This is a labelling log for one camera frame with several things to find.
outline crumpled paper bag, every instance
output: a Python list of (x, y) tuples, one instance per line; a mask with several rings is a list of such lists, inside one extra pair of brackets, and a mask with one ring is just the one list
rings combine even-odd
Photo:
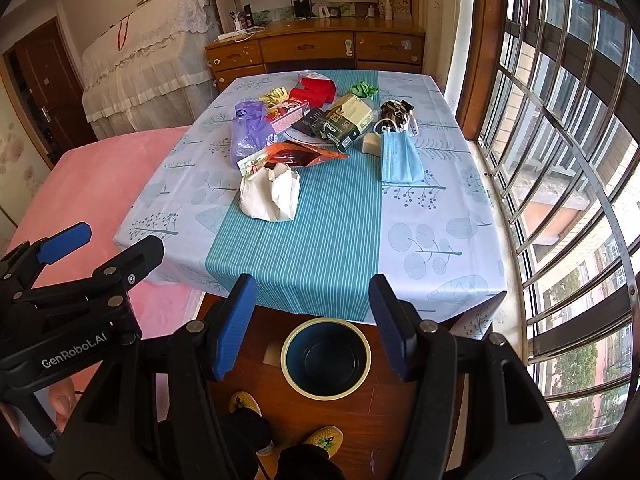
[(252, 218), (267, 222), (293, 220), (298, 209), (300, 176), (286, 164), (268, 170), (260, 168), (240, 183), (240, 209)]

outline orange plastic bag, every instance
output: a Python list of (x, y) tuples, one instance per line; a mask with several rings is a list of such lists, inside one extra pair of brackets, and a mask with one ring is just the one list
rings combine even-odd
[(287, 164), (290, 168), (306, 168), (321, 164), (334, 158), (348, 158), (345, 153), (332, 152), (319, 146), (311, 146), (297, 142), (275, 142), (264, 147), (238, 162), (242, 176), (255, 173), (263, 166), (272, 168), (278, 162)]

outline wooden dresser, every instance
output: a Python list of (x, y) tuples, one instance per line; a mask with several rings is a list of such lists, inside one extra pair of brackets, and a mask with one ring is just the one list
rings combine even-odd
[(266, 30), (242, 38), (206, 47), (220, 91), (238, 77), (303, 68), (413, 73), (422, 69), (424, 31), (410, 23), (316, 18), (270, 23)]

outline teal striped table runner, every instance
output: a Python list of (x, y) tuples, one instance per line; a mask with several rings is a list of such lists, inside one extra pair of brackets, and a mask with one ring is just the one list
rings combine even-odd
[[(359, 81), (378, 87), (378, 72), (325, 70), (337, 96)], [(378, 95), (374, 101), (379, 105)], [(347, 160), (301, 168), (296, 219), (264, 222), (226, 213), (205, 268), (226, 290), (242, 272), (258, 281), (258, 303), (293, 313), (363, 320), (367, 286), (378, 272), (382, 183), (380, 158), (356, 146)]]

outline blue gripper pad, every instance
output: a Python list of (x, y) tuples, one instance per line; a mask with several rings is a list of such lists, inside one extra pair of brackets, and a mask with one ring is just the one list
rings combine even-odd
[(220, 308), (215, 322), (220, 331), (212, 370), (217, 381), (221, 381), (234, 367), (244, 333), (254, 312), (257, 295), (258, 283), (251, 275), (241, 274)]
[(384, 274), (369, 280), (369, 306), (376, 319), (386, 358), (403, 381), (412, 380), (412, 356), (417, 349), (420, 316), (411, 303), (398, 301)]
[(38, 261), (46, 265), (54, 264), (89, 243), (89, 240), (91, 240), (91, 228), (89, 224), (80, 222), (43, 242), (38, 252)]

